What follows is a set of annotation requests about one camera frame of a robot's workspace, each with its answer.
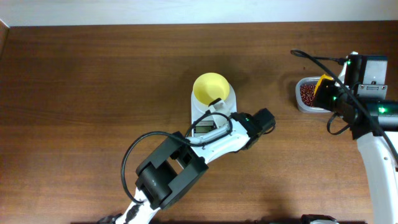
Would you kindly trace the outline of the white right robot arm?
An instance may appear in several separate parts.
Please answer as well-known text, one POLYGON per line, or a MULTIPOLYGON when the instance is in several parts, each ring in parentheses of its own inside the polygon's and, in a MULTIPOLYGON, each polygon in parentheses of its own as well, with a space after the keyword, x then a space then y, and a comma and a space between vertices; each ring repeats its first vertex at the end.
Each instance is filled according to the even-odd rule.
POLYGON ((386 99, 387 57, 352 52, 322 76, 313 105, 346 122, 364 162, 375 223, 397 223, 397 102, 386 99))

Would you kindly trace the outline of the yellow plastic scoop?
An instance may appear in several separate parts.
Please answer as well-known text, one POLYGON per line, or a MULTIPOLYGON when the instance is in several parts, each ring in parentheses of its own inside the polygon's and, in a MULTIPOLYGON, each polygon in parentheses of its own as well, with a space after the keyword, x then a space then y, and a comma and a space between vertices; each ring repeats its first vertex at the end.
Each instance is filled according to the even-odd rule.
POLYGON ((317 94, 317 91, 320 89, 320 86, 324 80, 334 81, 334 78, 329 75, 323 74, 320 77, 320 79, 317 81, 317 84, 315 85, 315 89, 314 89, 314 93, 313 93, 314 96, 317 94))

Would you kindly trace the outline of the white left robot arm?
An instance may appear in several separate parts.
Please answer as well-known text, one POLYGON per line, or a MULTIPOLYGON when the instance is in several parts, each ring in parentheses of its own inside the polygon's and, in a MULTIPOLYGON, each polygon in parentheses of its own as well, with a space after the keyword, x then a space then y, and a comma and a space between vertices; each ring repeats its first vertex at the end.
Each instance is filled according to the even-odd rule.
POLYGON ((258 139, 272 132, 275 117, 266 108, 256 114, 206 111, 190 127, 197 131, 203 119, 214 116, 221 124, 204 128, 204 135, 190 137, 177 131, 152 131, 138 137, 127 149, 121 162, 121 183, 131 200, 124 213, 109 215, 100 223, 149 223, 159 210, 178 202, 208 170, 213 160, 232 152, 248 150, 258 139), (165 140, 136 169, 136 189, 127 186, 125 169, 128 157, 139 142, 150 136, 165 136, 165 140))

